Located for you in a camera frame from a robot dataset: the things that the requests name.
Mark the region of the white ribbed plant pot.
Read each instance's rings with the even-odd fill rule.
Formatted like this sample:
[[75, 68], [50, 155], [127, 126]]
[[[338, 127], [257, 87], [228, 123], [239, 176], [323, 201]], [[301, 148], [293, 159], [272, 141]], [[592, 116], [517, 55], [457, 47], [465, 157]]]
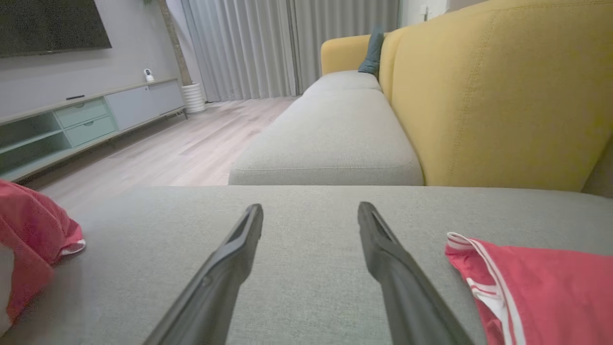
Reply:
[[197, 114], [205, 111], [205, 100], [199, 83], [184, 85], [181, 87], [181, 91], [185, 101], [186, 114]]

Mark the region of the brown plant trunk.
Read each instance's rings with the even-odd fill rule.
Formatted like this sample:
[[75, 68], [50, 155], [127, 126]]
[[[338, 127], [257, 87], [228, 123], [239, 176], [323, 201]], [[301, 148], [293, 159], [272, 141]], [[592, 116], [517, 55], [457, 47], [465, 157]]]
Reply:
[[162, 14], [164, 23], [166, 25], [167, 33], [171, 41], [173, 52], [175, 54], [175, 58], [176, 58], [178, 68], [180, 71], [182, 85], [184, 87], [191, 86], [193, 85], [193, 81], [191, 79], [190, 72], [188, 70], [188, 66], [186, 64], [184, 55], [182, 53], [182, 47], [180, 44], [180, 40], [178, 39], [177, 29], [175, 28], [175, 24], [173, 22], [173, 17], [171, 15], [170, 9], [167, 6], [166, 0], [156, 0], [156, 1], [160, 8], [160, 13]]

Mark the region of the long pale green TV cabinet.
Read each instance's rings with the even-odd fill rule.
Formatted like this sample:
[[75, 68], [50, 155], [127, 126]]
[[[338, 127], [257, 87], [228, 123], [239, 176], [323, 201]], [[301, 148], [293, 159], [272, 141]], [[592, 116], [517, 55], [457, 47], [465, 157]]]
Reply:
[[178, 81], [167, 79], [0, 119], [0, 179], [21, 181], [184, 107]]

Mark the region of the large grey sofa seat cushion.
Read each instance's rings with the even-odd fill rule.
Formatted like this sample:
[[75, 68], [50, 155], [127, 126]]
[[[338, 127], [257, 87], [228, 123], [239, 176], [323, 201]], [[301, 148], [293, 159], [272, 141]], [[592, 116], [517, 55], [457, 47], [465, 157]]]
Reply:
[[366, 269], [358, 205], [372, 203], [473, 342], [477, 306], [444, 255], [447, 233], [497, 245], [613, 256], [613, 199], [444, 186], [154, 186], [74, 214], [86, 248], [0, 345], [142, 345], [246, 207], [263, 207], [252, 272], [228, 344], [390, 344]]

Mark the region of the grey curtain panel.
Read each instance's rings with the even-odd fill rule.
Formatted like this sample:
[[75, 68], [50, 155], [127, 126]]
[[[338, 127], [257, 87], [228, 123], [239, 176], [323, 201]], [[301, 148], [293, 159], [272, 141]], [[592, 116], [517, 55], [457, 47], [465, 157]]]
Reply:
[[182, 0], [206, 100], [296, 96], [290, 0]]
[[297, 92], [321, 76], [320, 47], [334, 38], [399, 26], [401, 0], [288, 0]]

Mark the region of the small grey sofa seat cushion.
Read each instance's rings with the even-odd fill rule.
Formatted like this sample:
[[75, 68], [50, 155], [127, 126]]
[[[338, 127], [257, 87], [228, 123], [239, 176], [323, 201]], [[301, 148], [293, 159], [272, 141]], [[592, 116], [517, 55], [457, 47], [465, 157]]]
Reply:
[[381, 91], [382, 89], [374, 75], [358, 70], [347, 70], [321, 76], [304, 91], [303, 96], [348, 90]]

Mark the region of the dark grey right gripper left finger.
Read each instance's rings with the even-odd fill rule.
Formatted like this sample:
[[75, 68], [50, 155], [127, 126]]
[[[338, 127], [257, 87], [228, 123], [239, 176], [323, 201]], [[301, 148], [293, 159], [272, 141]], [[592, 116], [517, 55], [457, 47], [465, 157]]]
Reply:
[[251, 273], [262, 225], [262, 206], [248, 206], [143, 345], [226, 344], [239, 288]]

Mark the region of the teal throw pillow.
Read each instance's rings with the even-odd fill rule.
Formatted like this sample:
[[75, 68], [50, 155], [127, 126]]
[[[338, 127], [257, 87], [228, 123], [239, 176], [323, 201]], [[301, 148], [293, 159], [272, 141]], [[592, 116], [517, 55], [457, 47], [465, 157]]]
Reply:
[[374, 27], [368, 42], [366, 57], [360, 64], [358, 71], [360, 73], [368, 73], [373, 76], [378, 76], [381, 65], [381, 52], [383, 42], [385, 41], [385, 32], [381, 27]]

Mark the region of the yellow sofa backrest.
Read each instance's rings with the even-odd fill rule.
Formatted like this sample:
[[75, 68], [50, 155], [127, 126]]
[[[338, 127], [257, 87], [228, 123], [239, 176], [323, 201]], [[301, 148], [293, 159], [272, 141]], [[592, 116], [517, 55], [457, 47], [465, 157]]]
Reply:
[[580, 192], [613, 137], [613, 0], [487, 0], [388, 33], [426, 186]]

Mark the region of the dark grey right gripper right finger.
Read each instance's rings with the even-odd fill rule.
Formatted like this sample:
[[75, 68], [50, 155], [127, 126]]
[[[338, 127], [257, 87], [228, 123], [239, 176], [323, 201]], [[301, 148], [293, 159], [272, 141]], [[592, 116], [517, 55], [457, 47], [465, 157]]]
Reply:
[[379, 282], [393, 345], [474, 345], [374, 205], [358, 207], [366, 268]]

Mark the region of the red and white basketball jersey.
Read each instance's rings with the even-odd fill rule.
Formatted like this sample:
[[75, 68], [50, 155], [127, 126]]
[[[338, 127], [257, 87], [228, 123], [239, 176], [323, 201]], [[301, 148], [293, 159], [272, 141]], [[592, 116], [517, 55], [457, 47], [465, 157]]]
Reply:
[[448, 233], [488, 345], [613, 345], [613, 256]]

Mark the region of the black wall television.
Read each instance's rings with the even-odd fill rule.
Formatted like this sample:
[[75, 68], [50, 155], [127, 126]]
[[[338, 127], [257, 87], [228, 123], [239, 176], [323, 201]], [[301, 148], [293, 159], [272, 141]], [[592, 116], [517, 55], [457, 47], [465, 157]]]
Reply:
[[95, 0], [0, 0], [0, 58], [108, 48]]

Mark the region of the red shorts with white trim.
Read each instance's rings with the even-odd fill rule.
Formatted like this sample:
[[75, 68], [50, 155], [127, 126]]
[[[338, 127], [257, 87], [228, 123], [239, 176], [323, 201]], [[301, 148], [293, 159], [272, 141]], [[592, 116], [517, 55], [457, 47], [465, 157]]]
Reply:
[[55, 264], [85, 247], [81, 225], [55, 201], [0, 179], [0, 337], [50, 284]]

